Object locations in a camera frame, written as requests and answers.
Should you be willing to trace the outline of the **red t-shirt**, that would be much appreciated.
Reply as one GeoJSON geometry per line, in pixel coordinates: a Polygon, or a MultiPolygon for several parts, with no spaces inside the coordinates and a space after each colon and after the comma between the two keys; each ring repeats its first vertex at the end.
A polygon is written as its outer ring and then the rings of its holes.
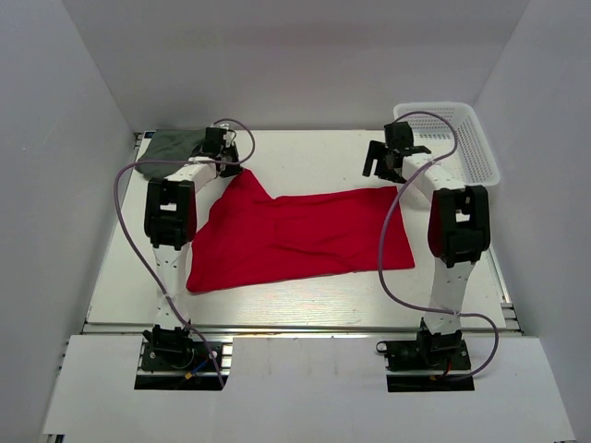
{"type": "Polygon", "coordinates": [[[251,171],[213,203],[192,242],[187,290],[208,293],[351,272],[412,269],[394,186],[272,198],[251,171]]]}

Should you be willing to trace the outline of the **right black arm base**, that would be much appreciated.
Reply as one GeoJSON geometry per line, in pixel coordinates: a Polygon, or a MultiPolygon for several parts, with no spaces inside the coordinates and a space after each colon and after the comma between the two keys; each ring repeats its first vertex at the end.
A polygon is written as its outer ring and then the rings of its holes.
{"type": "Polygon", "coordinates": [[[467,345],[460,330],[433,334],[421,324],[414,339],[379,341],[375,349],[385,357],[390,393],[475,389],[467,345]]]}

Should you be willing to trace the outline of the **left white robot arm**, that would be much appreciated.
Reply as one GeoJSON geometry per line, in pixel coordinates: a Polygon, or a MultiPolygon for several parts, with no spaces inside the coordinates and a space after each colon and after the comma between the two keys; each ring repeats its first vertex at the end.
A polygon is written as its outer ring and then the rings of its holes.
{"type": "Polygon", "coordinates": [[[144,233],[164,289],[157,293],[155,324],[182,328],[186,310],[187,254],[198,228],[197,193],[209,182],[242,171],[228,124],[201,130],[158,130],[137,170],[148,180],[144,233]]]}

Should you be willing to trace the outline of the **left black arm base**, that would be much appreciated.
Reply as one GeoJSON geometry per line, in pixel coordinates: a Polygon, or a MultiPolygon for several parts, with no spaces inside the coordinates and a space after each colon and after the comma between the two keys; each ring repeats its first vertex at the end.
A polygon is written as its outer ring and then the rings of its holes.
{"type": "Polygon", "coordinates": [[[205,344],[187,329],[142,332],[134,389],[220,391],[230,372],[231,345],[205,344]]]}

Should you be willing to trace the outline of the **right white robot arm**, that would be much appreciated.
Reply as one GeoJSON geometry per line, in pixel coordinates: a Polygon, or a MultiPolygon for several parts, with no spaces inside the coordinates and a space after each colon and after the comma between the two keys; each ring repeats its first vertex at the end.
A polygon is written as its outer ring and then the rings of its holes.
{"type": "Polygon", "coordinates": [[[386,125],[384,136],[383,142],[369,143],[362,174],[402,186],[394,207],[409,186],[430,203],[427,241],[435,267],[429,304],[418,308],[427,338],[418,343],[416,354],[423,365],[436,368],[451,355],[445,339],[460,338],[467,282],[490,245],[488,191],[454,178],[428,148],[415,143],[409,123],[386,125]]]}

